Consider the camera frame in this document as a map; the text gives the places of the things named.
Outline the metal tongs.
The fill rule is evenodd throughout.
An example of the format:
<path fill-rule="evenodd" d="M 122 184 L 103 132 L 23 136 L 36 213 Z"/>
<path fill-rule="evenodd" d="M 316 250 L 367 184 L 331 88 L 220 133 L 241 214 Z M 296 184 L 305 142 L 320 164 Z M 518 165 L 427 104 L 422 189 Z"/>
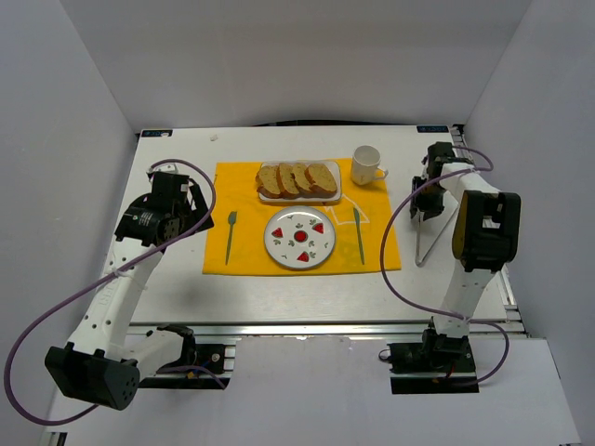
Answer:
<path fill-rule="evenodd" d="M 436 219 L 424 220 L 424 213 L 418 212 L 414 222 L 416 230 L 415 264 L 423 268 L 435 251 L 441 238 L 446 234 L 451 224 L 456 219 L 456 207 L 448 218 L 439 216 Z"/>

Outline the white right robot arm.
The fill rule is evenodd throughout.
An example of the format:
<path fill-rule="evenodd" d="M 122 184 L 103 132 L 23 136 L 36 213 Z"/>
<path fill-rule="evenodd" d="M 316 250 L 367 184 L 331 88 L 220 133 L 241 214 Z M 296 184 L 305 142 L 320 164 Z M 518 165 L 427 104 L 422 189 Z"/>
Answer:
<path fill-rule="evenodd" d="M 412 354 L 418 370 L 440 370 L 464 356 L 469 322 L 485 287 L 516 256 L 522 200 L 487 183 L 449 142 L 430 145 L 423 164 L 424 173 L 412 179 L 417 195 L 410 203 L 410 217 L 419 224 L 440 216 L 446 193 L 457 202 L 451 243 L 454 272 L 439 312 Z"/>

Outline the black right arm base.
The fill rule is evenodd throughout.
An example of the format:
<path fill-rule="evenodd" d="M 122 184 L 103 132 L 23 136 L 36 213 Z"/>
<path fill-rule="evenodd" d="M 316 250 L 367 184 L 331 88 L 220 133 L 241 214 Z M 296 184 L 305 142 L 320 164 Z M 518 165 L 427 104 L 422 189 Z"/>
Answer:
<path fill-rule="evenodd" d="M 475 360 L 467 346 L 460 356 L 430 356 L 421 343 L 391 343 L 377 358 L 390 368 L 392 395 L 478 393 Z"/>

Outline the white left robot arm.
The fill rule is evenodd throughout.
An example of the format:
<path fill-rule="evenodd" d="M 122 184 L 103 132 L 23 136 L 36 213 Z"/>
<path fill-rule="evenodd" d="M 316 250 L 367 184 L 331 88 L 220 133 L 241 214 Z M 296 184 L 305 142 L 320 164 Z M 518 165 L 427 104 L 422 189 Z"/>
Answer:
<path fill-rule="evenodd" d="M 65 347 L 46 354 L 45 366 L 67 398 L 122 411 L 144 379 L 197 360 L 193 331 L 183 325 L 162 325 L 136 345 L 125 345 L 165 244 L 214 225 L 200 187 L 189 176 L 156 172 L 151 183 L 151 191 L 127 207 L 116 227 L 107 268 L 112 279 L 99 287 Z"/>

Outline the leftmost bread slice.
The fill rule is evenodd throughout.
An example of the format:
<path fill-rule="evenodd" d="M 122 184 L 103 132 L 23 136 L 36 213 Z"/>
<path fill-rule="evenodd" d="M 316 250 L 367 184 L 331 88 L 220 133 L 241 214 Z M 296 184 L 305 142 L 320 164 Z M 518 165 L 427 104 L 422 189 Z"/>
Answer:
<path fill-rule="evenodd" d="M 282 196 L 277 171 L 278 167 L 276 165 L 263 165 L 257 172 L 257 191 L 267 198 L 278 199 Z"/>

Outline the white rectangular bread tray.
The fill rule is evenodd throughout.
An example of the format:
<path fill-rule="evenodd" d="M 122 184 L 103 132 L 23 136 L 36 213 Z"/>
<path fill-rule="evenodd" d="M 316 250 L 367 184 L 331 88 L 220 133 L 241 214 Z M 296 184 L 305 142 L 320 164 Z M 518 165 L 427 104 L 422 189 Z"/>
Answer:
<path fill-rule="evenodd" d="M 341 199 L 336 161 L 266 162 L 256 177 L 258 197 L 268 203 L 334 203 Z"/>

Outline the rightmost bread slice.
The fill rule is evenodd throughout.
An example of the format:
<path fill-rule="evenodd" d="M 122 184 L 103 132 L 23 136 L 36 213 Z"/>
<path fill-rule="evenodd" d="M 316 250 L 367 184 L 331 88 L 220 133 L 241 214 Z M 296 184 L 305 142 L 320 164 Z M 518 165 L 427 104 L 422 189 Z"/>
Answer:
<path fill-rule="evenodd" d="M 306 177 L 311 182 L 314 193 L 333 195 L 337 192 L 335 177 L 325 164 L 309 164 Z"/>

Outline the teal plastic fork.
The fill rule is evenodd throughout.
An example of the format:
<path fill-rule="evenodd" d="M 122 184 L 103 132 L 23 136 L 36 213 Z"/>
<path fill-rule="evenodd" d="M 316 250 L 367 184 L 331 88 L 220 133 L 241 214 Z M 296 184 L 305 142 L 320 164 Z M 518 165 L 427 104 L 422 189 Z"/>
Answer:
<path fill-rule="evenodd" d="M 229 232 L 228 232 L 226 253 L 225 253 L 225 265 L 229 264 L 229 260 L 230 260 L 230 256 L 231 256 L 232 237 L 233 237 L 233 230 L 234 230 L 234 225 L 236 223 L 236 220 L 237 220 L 237 212 L 231 211 L 228 215 Z"/>

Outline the white ceramic mug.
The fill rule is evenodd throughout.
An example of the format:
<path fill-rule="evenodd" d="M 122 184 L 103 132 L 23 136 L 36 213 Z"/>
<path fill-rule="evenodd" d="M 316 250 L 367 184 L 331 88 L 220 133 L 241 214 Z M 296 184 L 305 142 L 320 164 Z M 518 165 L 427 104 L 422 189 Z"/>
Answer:
<path fill-rule="evenodd" d="M 358 186 L 384 180 L 389 171 L 381 165 L 380 152 L 372 146 L 358 147 L 351 158 L 350 179 Z"/>

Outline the right blue table label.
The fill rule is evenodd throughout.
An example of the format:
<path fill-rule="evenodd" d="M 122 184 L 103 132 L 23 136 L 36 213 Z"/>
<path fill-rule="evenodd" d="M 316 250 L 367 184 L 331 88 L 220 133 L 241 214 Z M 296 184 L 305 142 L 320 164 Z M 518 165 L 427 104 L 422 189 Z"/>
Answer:
<path fill-rule="evenodd" d="M 418 133 L 449 133 L 450 129 L 447 125 L 417 125 L 416 131 Z"/>

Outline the blue table label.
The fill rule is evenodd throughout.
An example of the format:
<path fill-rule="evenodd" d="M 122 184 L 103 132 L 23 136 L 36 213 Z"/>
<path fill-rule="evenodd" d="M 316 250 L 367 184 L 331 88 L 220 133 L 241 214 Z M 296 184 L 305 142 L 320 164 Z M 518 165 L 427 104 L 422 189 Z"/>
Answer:
<path fill-rule="evenodd" d="M 450 129 L 447 125 L 417 125 L 416 131 L 418 133 L 449 133 Z"/>
<path fill-rule="evenodd" d="M 142 138 L 170 138 L 172 135 L 172 129 L 144 129 L 140 133 Z"/>

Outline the yellow cloth placemat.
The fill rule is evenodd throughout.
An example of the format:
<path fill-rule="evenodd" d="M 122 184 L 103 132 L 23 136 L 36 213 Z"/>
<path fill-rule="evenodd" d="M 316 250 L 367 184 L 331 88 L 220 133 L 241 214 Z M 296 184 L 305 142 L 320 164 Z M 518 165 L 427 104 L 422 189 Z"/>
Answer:
<path fill-rule="evenodd" d="M 337 243 L 330 258 L 306 275 L 352 274 L 379 271 L 380 242 L 391 217 L 386 182 L 375 181 L 364 187 L 350 180 L 351 160 L 338 159 L 341 172 L 342 197 L 338 203 L 314 203 L 312 206 L 326 214 L 335 226 Z M 212 217 L 215 226 L 207 231 L 204 274 L 240 276 L 287 276 L 293 272 L 275 263 L 264 245 L 264 229 L 279 210 L 296 203 L 264 203 L 256 190 L 255 163 L 219 163 L 215 174 L 217 193 Z M 362 265 L 353 207 L 361 214 L 361 232 L 365 265 Z M 231 256 L 225 265 L 229 232 L 228 215 L 237 212 Z"/>

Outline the teal plastic knife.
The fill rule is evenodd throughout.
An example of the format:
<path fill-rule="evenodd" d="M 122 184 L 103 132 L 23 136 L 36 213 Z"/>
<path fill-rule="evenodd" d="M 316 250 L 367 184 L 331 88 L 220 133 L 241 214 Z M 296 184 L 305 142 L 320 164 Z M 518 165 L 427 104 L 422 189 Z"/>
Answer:
<path fill-rule="evenodd" d="M 365 256 L 364 256 L 364 244 L 361 232 L 361 214 L 358 211 L 357 207 L 353 207 L 353 217 L 356 227 L 356 234 L 357 234 L 357 242 L 358 242 L 358 249 L 359 249 L 359 256 L 362 265 L 365 265 Z"/>

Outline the left blue table label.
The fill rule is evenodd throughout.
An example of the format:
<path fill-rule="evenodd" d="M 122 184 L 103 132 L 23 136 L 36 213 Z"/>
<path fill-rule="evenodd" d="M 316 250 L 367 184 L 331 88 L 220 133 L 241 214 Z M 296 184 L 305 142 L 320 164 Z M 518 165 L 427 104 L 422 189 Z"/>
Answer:
<path fill-rule="evenodd" d="M 144 129 L 140 133 L 142 138 L 170 138 L 172 135 L 172 129 Z"/>

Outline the watermelon pattern round plate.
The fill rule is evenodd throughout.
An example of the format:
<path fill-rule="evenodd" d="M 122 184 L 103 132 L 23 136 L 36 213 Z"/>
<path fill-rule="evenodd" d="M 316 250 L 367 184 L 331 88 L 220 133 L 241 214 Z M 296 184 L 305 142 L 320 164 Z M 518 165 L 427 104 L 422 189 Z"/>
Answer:
<path fill-rule="evenodd" d="M 333 254 L 337 242 L 334 224 L 311 206 L 289 206 L 274 214 L 264 229 L 269 257 L 292 270 L 315 269 Z"/>

